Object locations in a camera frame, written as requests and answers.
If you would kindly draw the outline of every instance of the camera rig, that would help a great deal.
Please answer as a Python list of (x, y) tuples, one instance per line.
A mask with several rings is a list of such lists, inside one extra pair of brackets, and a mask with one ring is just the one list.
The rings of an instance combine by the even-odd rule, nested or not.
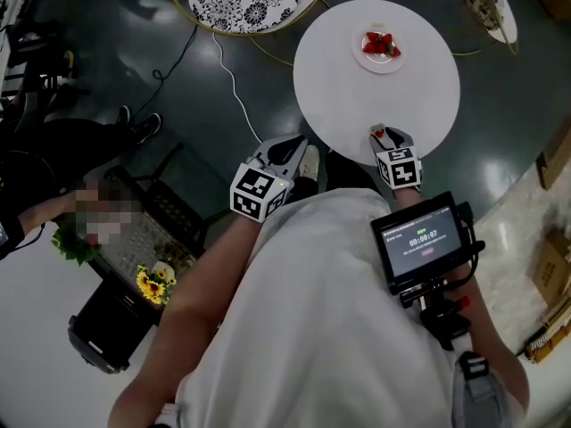
[[(470, 323), (459, 312), (469, 300), (446, 300), (474, 275), (478, 253), (485, 247), (476, 240), (474, 216), (467, 202), (458, 206), (450, 192), (443, 193), (371, 222), (389, 292), (399, 295), (404, 308), (421, 300), (420, 320), (444, 349), (468, 332)], [(470, 262), (461, 279), (447, 275)]]

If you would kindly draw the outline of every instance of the monitor screen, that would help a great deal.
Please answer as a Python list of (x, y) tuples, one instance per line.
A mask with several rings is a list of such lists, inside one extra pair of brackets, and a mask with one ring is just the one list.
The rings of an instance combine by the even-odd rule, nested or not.
[(423, 267), (462, 245), (448, 206), (387, 229), (382, 236), (395, 277)]

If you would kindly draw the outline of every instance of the bouquet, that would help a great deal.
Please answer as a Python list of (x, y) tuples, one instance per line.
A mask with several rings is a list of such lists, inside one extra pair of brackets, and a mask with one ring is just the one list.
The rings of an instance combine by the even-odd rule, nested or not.
[(101, 245), (98, 243), (90, 243), (79, 238), (75, 224), (69, 222), (63, 222), (55, 230), (52, 244), (66, 260), (76, 260), (80, 266), (94, 259), (101, 250)]
[(154, 304), (167, 304), (176, 283), (174, 270), (166, 263), (158, 261), (152, 271), (137, 265), (137, 286), (143, 296)]

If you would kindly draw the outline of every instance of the white shirt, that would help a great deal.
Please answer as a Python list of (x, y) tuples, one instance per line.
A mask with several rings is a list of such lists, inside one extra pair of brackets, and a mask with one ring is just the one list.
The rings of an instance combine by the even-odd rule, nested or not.
[(455, 357), (385, 288), (366, 189), (277, 210), (176, 402), (184, 428), (451, 426)]

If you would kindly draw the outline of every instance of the white round table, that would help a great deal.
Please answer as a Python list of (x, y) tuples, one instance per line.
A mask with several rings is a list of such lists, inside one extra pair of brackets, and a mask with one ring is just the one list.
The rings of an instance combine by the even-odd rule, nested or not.
[[(373, 73), (353, 57), (352, 32), (373, 22), (405, 41), (406, 60), (394, 73)], [(415, 12), (383, 0), (355, 0), (319, 16), (297, 48), (294, 88), (313, 131), (334, 151), (367, 165), (376, 164), (371, 126), (409, 133), (423, 157), (448, 135), (460, 99), (456, 63), (440, 34)]]

